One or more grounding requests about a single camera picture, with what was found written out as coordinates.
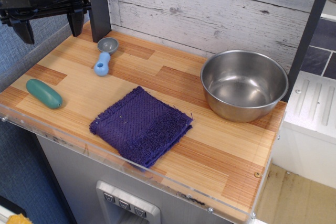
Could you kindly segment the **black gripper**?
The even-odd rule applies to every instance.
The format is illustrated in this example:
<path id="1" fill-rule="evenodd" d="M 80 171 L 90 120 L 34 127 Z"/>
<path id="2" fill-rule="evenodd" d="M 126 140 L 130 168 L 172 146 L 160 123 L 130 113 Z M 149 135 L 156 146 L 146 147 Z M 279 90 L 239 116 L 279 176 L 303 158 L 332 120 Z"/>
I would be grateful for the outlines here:
<path id="1" fill-rule="evenodd" d="M 90 9 L 90 0 L 1 0 L 1 22 L 12 26 L 24 43 L 34 45 L 29 20 L 67 14 L 72 35 L 77 37 Z"/>

